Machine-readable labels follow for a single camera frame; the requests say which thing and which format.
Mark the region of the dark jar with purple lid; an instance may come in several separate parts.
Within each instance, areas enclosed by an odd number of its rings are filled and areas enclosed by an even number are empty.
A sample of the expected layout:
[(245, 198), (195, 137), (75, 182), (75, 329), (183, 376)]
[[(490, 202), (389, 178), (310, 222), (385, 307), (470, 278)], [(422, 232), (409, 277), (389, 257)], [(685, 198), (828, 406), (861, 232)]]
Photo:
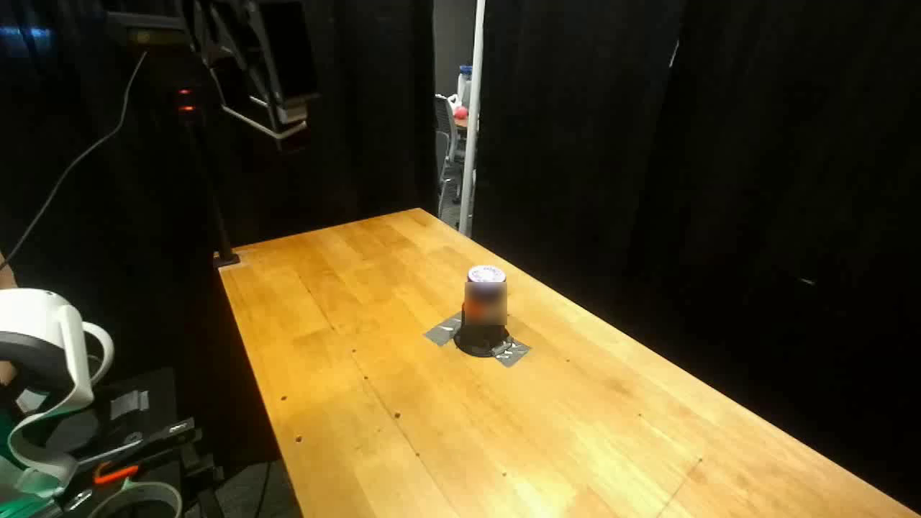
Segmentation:
[(467, 353), (490, 358), (507, 336), (507, 273), (497, 265), (474, 265), (467, 270), (454, 342)]

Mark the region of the grey tape patch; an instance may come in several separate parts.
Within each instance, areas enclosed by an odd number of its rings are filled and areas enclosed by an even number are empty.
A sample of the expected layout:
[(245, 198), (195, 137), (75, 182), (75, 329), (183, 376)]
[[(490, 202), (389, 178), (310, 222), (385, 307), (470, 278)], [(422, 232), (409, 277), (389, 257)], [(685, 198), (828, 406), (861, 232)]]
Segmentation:
[[(452, 313), (444, 322), (438, 322), (434, 329), (429, 329), (425, 339), (434, 345), (448, 345), (457, 332), (459, 332), (459, 317)], [(514, 336), (507, 336), (500, 345), (491, 347), (491, 358), (507, 368), (513, 368), (526, 353), (530, 353), (530, 347), (524, 342), (518, 342)]]

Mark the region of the white vertical pole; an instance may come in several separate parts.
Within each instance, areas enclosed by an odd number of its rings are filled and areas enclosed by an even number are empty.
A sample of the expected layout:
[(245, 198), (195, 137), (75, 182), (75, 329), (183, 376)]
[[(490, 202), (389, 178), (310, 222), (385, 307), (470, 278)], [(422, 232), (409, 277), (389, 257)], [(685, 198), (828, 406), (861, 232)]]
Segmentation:
[(462, 191), (459, 191), (459, 232), (472, 237), (474, 214), (474, 168), (477, 168), (477, 130), (480, 130), (480, 80), (484, 80), (484, 41), (485, 41), (485, 4), (474, 0), (474, 34), (472, 34), (472, 80), (470, 80), (470, 117), (467, 117), (467, 155), (462, 155)]

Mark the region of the orange handled tool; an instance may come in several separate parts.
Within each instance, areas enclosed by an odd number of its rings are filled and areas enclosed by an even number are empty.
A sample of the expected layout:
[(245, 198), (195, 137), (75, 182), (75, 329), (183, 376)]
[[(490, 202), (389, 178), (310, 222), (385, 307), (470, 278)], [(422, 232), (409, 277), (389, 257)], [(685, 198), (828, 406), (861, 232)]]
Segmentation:
[(126, 464), (126, 467), (100, 464), (91, 471), (91, 486), (111, 486), (111, 484), (134, 477), (137, 471), (140, 471), (137, 464)]

